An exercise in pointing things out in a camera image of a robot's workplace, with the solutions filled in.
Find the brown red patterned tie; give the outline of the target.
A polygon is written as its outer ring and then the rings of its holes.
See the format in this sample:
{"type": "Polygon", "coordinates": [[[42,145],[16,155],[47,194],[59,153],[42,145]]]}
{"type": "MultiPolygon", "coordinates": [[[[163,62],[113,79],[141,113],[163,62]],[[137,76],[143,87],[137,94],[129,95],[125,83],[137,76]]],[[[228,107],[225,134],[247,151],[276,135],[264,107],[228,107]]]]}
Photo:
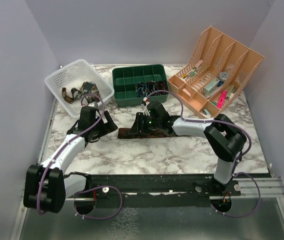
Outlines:
{"type": "Polygon", "coordinates": [[[149,133],[131,133],[130,128],[119,128],[118,129],[118,139],[128,140],[128,139],[151,139],[151,138],[170,138],[177,137],[177,135],[172,132],[171,134],[165,134],[161,130],[157,129],[149,133]]]}

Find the white plastic basket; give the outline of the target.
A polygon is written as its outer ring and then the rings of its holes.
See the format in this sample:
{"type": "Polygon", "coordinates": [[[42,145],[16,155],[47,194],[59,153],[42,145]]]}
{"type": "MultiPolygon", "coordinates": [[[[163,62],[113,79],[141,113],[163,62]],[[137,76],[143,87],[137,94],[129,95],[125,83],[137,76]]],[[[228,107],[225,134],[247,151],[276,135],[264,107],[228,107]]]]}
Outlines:
{"type": "Polygon", "coordinates": [[[72,97],[71,90],[79,90],[85,82],[96,85],[104,104],[107,104],[114,95],[115,91],[111,84],[84,59],[76,60],[45,78],[48,89],[72,118],[79,118],[81,100],[66,102],[62,96],[62,88],[65,88],[67,95],[72,97]]]}

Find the green compartment tray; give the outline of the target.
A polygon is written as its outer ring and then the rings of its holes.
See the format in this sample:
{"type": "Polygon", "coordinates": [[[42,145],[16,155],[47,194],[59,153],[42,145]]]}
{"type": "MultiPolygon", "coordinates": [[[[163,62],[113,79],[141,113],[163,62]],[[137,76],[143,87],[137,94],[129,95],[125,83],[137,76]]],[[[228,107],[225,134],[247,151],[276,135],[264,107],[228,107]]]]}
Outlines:
{"type": "Polygon", "coordinates": [[[118,107],[140,105],[144,97],[161,90],[150,97],[160,103],[168,98],[169,85],[164,66],[161,64],[116,67],[112,70],[114,98],[118,107]]]}

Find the peach desk organizer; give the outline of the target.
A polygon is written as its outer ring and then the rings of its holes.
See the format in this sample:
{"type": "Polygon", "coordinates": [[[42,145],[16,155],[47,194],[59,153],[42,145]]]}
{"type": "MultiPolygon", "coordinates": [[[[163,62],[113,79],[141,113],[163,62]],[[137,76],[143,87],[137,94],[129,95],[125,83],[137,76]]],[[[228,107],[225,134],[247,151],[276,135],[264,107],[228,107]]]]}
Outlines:
{"type": "Polygon", "coordinates": [[[214,27],[203,31],[189,63],[169,88],[201,119],[222,113],[243,91],[264,57],[214,27]]]}

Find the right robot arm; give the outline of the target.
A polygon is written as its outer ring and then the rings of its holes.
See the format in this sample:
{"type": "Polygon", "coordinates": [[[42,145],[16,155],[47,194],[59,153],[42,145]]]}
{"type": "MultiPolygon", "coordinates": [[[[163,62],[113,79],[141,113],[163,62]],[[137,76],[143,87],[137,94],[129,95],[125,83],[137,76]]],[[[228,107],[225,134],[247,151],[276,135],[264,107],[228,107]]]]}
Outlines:
{"type": "Polygon", "coordinates": [[[143,112],[136,113],[131,128],[121,130],[118,137],[124,139],[200,137],[210,143],[217,155],[215,181],[211,189],[222,196],[229,191],[229,182],[234,173],[236,158],[242,153],[247,137],[244,130],[236,126],[226,115],[219,114],[209,119],[186,119],[170,115],[164,106],[155,101],[143,112]]]}

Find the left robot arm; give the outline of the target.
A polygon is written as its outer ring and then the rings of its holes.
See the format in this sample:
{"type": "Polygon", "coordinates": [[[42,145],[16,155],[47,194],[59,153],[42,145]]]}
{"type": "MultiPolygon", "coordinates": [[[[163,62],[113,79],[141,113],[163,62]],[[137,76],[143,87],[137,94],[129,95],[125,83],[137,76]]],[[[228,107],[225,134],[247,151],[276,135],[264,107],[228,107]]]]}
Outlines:
{"type": "Polygon", "coordinates": [[[110,114],[106,110],[84,106],[80,118],[67,131],[63,143],[44,162],[31,165],[27,169],[23,204],[36,209],[38,214],[58,213],[65,200],[74,194],[87,197],[92,185],[85,173],[66,174],[74,158],[89,143],[117,130],[110,114]]]}

